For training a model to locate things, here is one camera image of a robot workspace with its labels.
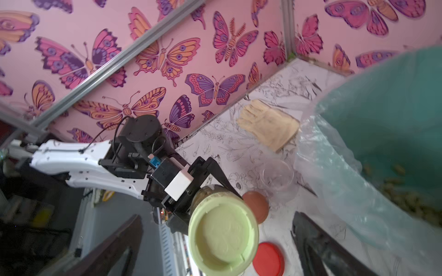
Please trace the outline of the light green jar lid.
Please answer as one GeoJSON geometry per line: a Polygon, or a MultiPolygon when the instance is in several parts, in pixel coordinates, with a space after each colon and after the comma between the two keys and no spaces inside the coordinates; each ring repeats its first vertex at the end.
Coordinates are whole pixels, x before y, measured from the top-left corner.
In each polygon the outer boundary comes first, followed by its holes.
{"type": "Polygon", "coordinates": [[[217,192],[197,204],[188,239],[192,259],[206,276],[239,276],[256,255],[259,227],[242,199],[217,192]]]}

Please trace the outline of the brown jar lid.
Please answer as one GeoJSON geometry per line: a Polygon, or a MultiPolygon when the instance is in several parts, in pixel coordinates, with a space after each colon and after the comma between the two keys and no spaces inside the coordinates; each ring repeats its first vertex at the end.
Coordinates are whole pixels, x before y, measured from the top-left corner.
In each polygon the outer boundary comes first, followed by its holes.
{"type": "Polygon", "coordinates": [[[262,224],[266,221],[270,207],[267,198],[263,194],[257,191],[249,191],[242,198],[245,204],[252,210],[257,224],[262,224]]]}

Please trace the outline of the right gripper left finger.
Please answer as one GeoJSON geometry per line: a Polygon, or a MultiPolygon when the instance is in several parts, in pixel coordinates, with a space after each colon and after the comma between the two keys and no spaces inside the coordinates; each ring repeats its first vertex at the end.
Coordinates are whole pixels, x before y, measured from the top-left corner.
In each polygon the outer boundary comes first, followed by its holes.
{"type": "Polygon", "coordinates": [[[65,272],[67,276],[106,276],[123,258],[122,276],[133,274],[143,236],[142,218],[133,215],[80,262],[65,272]]]}

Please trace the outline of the green lid peanut jar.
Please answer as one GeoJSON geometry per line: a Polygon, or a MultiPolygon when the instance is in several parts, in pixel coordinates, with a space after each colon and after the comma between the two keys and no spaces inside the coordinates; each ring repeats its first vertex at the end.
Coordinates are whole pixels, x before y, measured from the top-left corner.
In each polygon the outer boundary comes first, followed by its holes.
{"type": "Polygon", "coordinates": [[[204,187],[201,187],[198,192],[195,194],[192,203],[191,203],[191,207],[190,207],[190,213],[193,214],[193,212],[195,211],[195,209],[198,207],[198,205],[205,200],[207,197],[212,196],[212,195],[218,195],[219,193],[223,194],[223,195],[228,195],[228,196],[236,196],[235,193],[233,193],[231,190],[229,190],[228,188],[221,186],[221,185],[207,185],[204,187]]]}

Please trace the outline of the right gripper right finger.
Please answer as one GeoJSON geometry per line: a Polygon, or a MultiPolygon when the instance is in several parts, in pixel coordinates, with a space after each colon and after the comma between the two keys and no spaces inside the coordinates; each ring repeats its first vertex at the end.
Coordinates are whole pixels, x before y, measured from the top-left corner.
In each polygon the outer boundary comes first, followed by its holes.
{"type": "Polygon", "coordinates": [[[291,236],[305,276],[374,276],[375,273],[351,255],[305,213],[295,212],[291,236]]]}

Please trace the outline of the red jar lid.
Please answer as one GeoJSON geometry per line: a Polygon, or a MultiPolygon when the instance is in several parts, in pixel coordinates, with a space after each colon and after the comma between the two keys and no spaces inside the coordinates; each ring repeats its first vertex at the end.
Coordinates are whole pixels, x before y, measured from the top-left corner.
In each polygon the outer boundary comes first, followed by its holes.
{"type": "Polygon", "coordinates": [[[253,260],[253,267],[259,276],[282,276],[285,270],[284,256],[273,243],[260,243],[253,260]]]}

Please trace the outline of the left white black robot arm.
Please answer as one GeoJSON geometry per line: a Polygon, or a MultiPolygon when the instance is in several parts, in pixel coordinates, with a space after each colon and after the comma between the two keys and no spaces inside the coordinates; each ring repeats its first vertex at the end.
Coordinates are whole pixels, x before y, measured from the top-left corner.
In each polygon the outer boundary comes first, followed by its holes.
{"type": "Polygon", "coordinates": [[[234,192],[219,163],[198,157],[188,163],[174,149],[159,119],[128,118],[111,140],[64,143],[49,140],[39,146],[12,141],[8,155],[27,175],[40,182],[96,188],[132,196],[162,209],[172,232],[188,233],[191,215],[202,200],[208,177],[215,190],[234,192]]]}

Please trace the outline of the peanut jar clear plastic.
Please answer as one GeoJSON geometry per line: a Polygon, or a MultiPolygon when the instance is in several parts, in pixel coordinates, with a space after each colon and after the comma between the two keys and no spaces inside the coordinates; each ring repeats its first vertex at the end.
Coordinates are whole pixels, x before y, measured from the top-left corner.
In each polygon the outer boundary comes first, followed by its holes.
{"type": "Polygon", "coordinates": [[[261,166],[260,181],[267,191],[285,192],[294,183],[293,168],[280,159],[268,159],[261,166]]]}

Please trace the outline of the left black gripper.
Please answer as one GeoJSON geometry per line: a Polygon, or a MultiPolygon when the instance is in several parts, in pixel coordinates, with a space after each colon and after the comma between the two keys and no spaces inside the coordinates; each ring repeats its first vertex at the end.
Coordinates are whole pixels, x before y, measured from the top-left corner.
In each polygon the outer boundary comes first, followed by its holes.
{"type": "Polygon", "coordinates": [[[183,165],[175,158],[150,158],[153,169],[148,184],[142,191],[143,199],[168,215],[166,225],[172,233],[187,235],[191,220],[191,205],[196,193],[209,176],[239,198],[219,163],[212,157],[199,156],[192,164],[183,165]]]}

